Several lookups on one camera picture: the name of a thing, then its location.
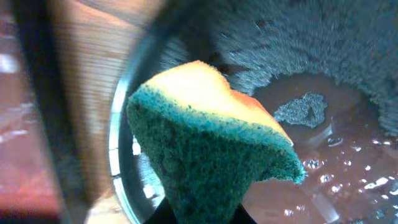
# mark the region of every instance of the wet surface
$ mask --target wet surface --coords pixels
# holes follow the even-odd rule
[[[249,214],[258,223],[391,223],[398,216],[398,139],[381,131],[376,105],[350,86],[307,74],[273,80],[255,97],[273,113],[308,91],[325,96],[324,123],[281,123],[308,177],[302,185],[253,184],[243,202]]]
[[[0,13],[0,218],[54,216],[60,200],[14,30]]]

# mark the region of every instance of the grey residue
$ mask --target grey residue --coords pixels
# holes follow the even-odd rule
[[[161,62],[170,68],[201,59],[217,67],[205,59],[217,53],[223,64],[248,69],[228,80],[250,95],[280,74],[322,73],[367,94],[381,126],[398,136],[397,12],[391,0],[204,1]]]
[[[323,96],[316,93],[306,93],[299,99],[294,99],[280,106],[274,113],[274,118],[289,124],[302,124],[315,128],[325,120]]]

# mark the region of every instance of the sponge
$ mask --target sponge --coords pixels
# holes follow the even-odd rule
[[[273,117],[205,63],[154,76],[127,115],[179,223],[228,223],[253,182],[305,177]]]

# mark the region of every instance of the scrubbing surface of sponge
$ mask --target scrubbing surface of sponge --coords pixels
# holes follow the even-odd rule
[[[253,182],[303,181],[291,140],[256,100],[204,63],[183,66],[143,84],[127,104],[179,223],[228,223]]]

